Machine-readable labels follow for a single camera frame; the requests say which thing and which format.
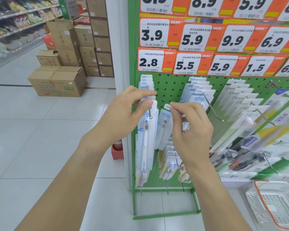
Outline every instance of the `white plastic basket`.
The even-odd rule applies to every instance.
[[[289,230],[289,182],[254,181],[245,194],[260,224]]]

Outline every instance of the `right hand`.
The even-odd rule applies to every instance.
[[[171,102],[173,117],[172,138],[176,151],[187,170],[212,165],[209,161],[209,148],[213,126],[199,103]],[[189,122],[189,130],[182,130],[182,122]]]

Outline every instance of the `tiled floor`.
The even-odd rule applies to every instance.
[[[0,68],[0,84],[29,85],[44,45]],[[111,78],[88,78],[88,87],[115,88]],[[0,86],[0,231],[12,231],[43,194],[116,95],[116,90],[86,89],[81,98],[38,97],[32,87]],[[239,194],[230,190],[253,230]],[[194,210],[189,193],[137,193],[137,214]],[[201,214],[133,220],[132,194],[126,189],[123,160],[106,152],[87,205],[81,231],[204,230]]]

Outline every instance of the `green display rack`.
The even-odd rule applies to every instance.
[[[129,35],[129,72],[130,72],[130,85],[138,87],[140,76],[142,74],[152,74],[154,81],[154,88],[157,91],[156,100],[158,108],[162,109],[165,104],[170,102],[179,102],[185,84],[188,82],[189,76],[187,75],[172,75],[168,73],[153,73],[153,72],[139,72],[137,71],[137,49],[139,47],[139,10],[140,0],[128,0],[128,35]],[[216,90],[215,99],[212,101],[214,104],[219,93],[222,91],[227,80],[231,77],[224,76],[204,76],[207,81],[212,85],[212,89]],[[277,89],[289,89],[289,77],[237,77],[235,79],[246,79],[251,88],[254,88],[254,93],[259,93],[258,98],[263,98],[265,102]],[[282,110],[277,112],[270,120],[274,119]],[[150,171],[148,181],[143,185],[141,192],[191,192],[193,194],[196,210],[190,212],[170,213],[170,214],[155,214],[147,216],[137,216],[136,210],[136,193],[140,192],[135,189],[135,134],[137,129],[131,133],[131,147],[132,147],[132,194],[133,194],[133,213],[134,219],[148,219],[157,217],[169,217],[188,214],[198,214],[200,209],[197,203],[195,189],[193,184],[181,183],[178,181],[178,174],[176,174],[167,181],[159,178],[159,167],[157,161],[157,152],[155,151],[153,169]]]

